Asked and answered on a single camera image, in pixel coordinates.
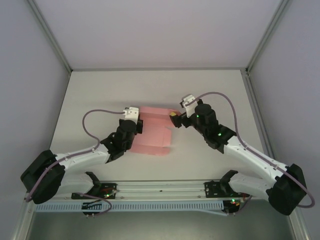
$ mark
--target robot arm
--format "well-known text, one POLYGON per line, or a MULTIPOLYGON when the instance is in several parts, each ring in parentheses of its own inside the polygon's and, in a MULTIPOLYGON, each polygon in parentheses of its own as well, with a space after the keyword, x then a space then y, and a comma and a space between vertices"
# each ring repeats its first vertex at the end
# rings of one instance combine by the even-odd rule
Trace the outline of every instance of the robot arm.
POLYGON ((111 133, 98 146, 59 154, 45 150, 31 163, 21 175, 21 181, 29 193, 50 165, 64 159, 54 165, 36 187, 32 194, 35 204, 44 203, 56 194, 88 193, 97 188, 97 177, 92 172, 84 174, 83 169, 118 159, 131 149, 135 135, 142 133, 143 121, 139 109, 126 108, 123 114, 124 119, 119 120, 116 132, 111 133))
POLYGON ((191 103, 194 100, 195 97, 191 94, 183 98, 180 104, 185 108, 185 113, 179 116, 172 113, 170 116, 174 126, 177 128, 182 125, 186 128, 194 127, 203 136, 209 147, 222 154, 238 158, 261 177, 245 176, 235 170, 230 170, 220 180, 221 190, 226 194, 236 192, 259 197, 269 201, 278 212, 290 215, 306 192, 279 169, 286 170, 288 174, 306 186, 301 168, 295 164, 287 166, 278 162, 246 143, 244 146, 236 132, 219 124, 216 113, 210 105, 204 104, 201 99, 191 103), (249 149, 274 165, 271 166, 263 161, 249 149))

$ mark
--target gray wall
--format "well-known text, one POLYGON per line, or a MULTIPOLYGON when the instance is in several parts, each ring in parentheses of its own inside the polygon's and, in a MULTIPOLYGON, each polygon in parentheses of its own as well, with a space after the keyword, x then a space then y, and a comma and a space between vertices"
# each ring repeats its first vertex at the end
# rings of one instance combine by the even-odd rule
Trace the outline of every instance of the gray wall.
POLYGON ((23 0, 0 1, 0 239, 25 194, 20 175, 50 145, 68 75, 23 0))
POLYGON ((302 167, 318 201, 314 208, 303 210, 314 240, 320 239, 319 12, 319 0, 293 0, 252 71, 277 159, 302 167))

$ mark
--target white table surface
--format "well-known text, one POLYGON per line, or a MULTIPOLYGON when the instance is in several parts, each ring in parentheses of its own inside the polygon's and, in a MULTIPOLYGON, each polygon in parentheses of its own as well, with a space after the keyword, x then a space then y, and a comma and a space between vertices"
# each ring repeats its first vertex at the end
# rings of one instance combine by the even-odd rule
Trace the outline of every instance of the white table surface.
MULTIPOLYGON (((242 138, 262 151, 240 70, 74 71, 51 150, 55 154, 67 153, 96 144, 82 129, 82 117, 91 109, 120 112, 129 106, 150 106, 181 110, 181 97, 209 91, 229 96, 242 138)), ((202 100, 212 106, 221 124, 235 129, 231 108, 224 98, 210 95, 202 100)), ((116 130, 119 117, 95 112, 86 118, 86 126, 102 140, 116 130)), ((219 179, 230 169, 253 175, 238 159, 208 147, 192 127, 172 129, 170 148, 167 156, 127 152, 116 161, 92 166, 84 172, 94 172, 101 181, 219 179)))

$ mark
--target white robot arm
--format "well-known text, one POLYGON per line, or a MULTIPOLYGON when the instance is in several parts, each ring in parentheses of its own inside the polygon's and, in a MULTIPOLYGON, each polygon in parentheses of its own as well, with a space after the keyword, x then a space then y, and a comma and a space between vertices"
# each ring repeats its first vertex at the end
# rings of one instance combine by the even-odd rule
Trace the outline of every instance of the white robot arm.
POLYGON ((221 190, 226 194, 245 193, 259 197, 269 201, 278 212, 290 215, 306 195, 301 188, 306 189, 301 168, 295 164, 287 166, 278 162, 245 143, 235 131, 219 124, 215 111, 201 99, 196 101, 189 94, 180 104, 185 108, 185 113, 170 115, 175 127, 192 126, 203 136, 209 147, 238 158, 261 177, 246 176, 230 170, 219 181, 221 190), (288 175, 295 178, 301 186, 288 175))
POLYGON ((41 204, 54 195, 66 193, 96 194, 100 182, 92 172, 84 173, 84 170, 118 159, 131 149, 135 135, 142 133, 143 121, 138 108, 126 108, 123 115, 124 119, 119 120, 116 132, 96 146, 70 153, 43 151, 21 175, 21 181, 32 195, 33 202, 41 204))

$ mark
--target pink cloth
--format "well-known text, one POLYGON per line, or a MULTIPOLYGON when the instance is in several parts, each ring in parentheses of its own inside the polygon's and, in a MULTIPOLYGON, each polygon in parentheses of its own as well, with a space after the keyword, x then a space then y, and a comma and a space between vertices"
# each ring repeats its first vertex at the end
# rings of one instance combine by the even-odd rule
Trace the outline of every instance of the pink cloth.
POLYGON ((165 156, 170 152, 171 130, 174 127, 170 120, 170 113, 179 111, 168 108, 142 106, 139 108, 140 118, 143 120, 142 134, 134 137, 133 153, 165 156))

